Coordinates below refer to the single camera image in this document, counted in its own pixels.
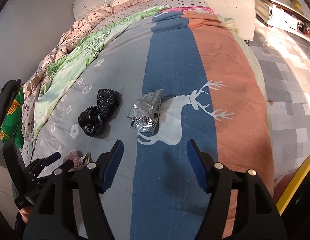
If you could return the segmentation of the person's left hand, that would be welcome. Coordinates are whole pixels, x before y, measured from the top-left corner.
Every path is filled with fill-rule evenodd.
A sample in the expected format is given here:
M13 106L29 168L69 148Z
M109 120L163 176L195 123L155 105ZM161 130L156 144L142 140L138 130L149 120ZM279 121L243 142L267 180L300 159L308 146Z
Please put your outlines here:
M33 206L25 206L22 209L19 210L19 213L21 214L22 220L27 224L30 215L33 211Z

